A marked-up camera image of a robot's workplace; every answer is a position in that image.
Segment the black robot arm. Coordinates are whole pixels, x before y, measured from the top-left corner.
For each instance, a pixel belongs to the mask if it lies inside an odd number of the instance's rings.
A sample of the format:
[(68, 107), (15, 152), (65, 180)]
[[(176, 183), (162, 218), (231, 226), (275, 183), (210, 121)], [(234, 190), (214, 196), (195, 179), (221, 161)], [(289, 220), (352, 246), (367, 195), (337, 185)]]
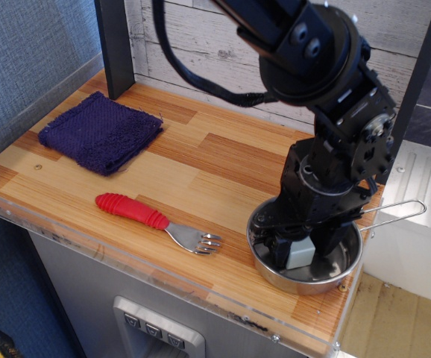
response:
[(341, 242), (392, 162), (394, 101), (368, 68), (369, 44), (343, 11), (308, 1), (220, 1), (259, 54), (264, 101), (306, 107), (315, 135), (287, 154), (277, 198), (252, 220), (278, 268)]

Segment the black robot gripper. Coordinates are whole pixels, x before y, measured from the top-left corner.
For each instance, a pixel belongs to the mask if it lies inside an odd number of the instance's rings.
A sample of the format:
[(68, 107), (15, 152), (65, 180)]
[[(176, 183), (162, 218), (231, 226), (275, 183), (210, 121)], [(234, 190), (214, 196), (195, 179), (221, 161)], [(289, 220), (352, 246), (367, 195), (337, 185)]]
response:
[(361, 209), (377, 192), (373, 178), (366, 183), (345, 180), (323, 185), (310, 170), (315, 139), (289, 149), (280, 179), (280, 194), (257, 219), (255, 235), (265, 242), (273, 264), (285, 268), (292, 242), (309, 237), (315, 252), (327, 256), (344, 239)]

